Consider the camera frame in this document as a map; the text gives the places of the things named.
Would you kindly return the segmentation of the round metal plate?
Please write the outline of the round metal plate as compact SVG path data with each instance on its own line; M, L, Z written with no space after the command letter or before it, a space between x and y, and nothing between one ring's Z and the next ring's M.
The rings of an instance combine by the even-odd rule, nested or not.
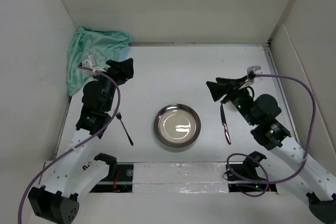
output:
M169 104L155 116L154 134L164 145L184 148L193 144L201 132L201 119L185 104Z

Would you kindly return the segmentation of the black metal fork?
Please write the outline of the black metal fork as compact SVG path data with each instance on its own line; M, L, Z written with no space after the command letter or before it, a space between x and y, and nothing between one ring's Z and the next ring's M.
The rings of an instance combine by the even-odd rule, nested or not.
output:
M130 135L128 134L128 131L127 131L126 128L125 128L125 125L124 125L124 123L123 123L123 121L122 121L122 115L121 115L121 113L120 113L120 112L117 112L117 113L116 113L116 117L117 117L117 119L120 121L120 123L121 123L121 125L122 125L122 127L123 127L123 129L124 129L124 131L125 131L125 133L126 133L126 135L127 135L127 138L128 138L128 140L129 140L131 146L133 146L133 145L134 145L134 142L132 141Z

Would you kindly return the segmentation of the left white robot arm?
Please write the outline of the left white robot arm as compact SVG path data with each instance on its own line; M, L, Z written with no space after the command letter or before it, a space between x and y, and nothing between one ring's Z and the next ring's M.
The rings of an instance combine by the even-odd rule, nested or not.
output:
M134 76L133 59L108 60L107 68L97 66L89 56L79 64L79 69L89 72L94 80L83 88L82 109L76 128L66 151L47 168L52 168L49 178L40 186L32 187L28 200L37 217L52 223L72 223L79 211L79 201L94 186L118 175L117 159L99 153L83 168L105 130L116 117L112 115L114 97L120 97L119 86Z

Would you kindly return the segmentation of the green satin placemat cloth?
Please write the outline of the green satin placemat cloth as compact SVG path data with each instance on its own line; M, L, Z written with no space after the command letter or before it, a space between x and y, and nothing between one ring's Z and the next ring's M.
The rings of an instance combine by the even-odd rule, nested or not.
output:
M67 55L67 91L76 94L89 75L78 68L88 55L93 55L102 68L108 60L123 61L130 50L133 36L122 30L97 30L80 26L74 33Z

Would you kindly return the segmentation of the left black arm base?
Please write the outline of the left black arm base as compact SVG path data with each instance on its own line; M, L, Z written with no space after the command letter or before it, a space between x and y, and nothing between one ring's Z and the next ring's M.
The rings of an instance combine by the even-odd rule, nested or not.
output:
M98 182L91 193L131 193L133 191L133 163L119 163L113 175Z

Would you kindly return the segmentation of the black knife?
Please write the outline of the black knife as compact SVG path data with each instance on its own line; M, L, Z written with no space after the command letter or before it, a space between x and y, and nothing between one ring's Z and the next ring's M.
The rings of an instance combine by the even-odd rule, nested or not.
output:
M232 144L229 131L228 131L228 126L227 126L227 121L226 121L226 116L224 112L224 106L223 104L220 105L220 113L221 113L221 121L222 121L222 126L224 128L224 134L225 134L225 139L229 145Z

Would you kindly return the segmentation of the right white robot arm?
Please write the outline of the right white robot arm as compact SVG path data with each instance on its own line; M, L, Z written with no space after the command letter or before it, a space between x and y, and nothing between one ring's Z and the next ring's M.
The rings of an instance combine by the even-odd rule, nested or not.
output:
M282 167L266 162L265 155L254 151L245 156L241 168L227 163L227 178L236 177L266 187L283 184L285 190L304 202L318 220L335 223L335 176L312 158L308 149L302 148L277 121L281 109L273 96L254 97L250 86L256 77L250 73L240 79L216 78L206 85L213 100L221 104L231 102L246 122L254 126L251 134L256 142L284 161L294 173L285 177Z

